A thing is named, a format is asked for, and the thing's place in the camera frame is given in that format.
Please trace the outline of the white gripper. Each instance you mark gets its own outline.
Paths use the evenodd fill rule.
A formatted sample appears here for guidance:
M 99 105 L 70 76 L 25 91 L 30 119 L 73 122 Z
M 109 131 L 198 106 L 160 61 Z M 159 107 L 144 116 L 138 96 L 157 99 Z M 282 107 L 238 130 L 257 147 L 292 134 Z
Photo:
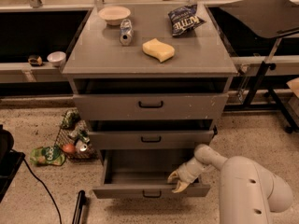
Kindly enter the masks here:
M 182 163 L 177 170 L 173 171 L 169 175 L 167 178 L 167 183 L 177 183 L 172 192 L 181 193 L 189 186 L 189 184 L 193 183 L 200 174 L 205 173 L 210 169 L 210 165 L 203 164 L 196 158 L 191 158 L 189 161 Z

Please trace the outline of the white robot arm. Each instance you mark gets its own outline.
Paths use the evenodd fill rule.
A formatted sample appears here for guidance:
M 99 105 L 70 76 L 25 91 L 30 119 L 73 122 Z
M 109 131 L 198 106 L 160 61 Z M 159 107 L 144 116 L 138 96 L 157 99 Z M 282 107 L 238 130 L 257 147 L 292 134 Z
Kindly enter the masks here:
M 271 215 L 292 205 L 292 188 L 280 176 L 246 157 L 223 157 L 207 145 L 197 146 L 167 181 L 176 182 L 173 191 L 180 193 L 211 168 L 220 172 L 220 224 L 273 224 Z

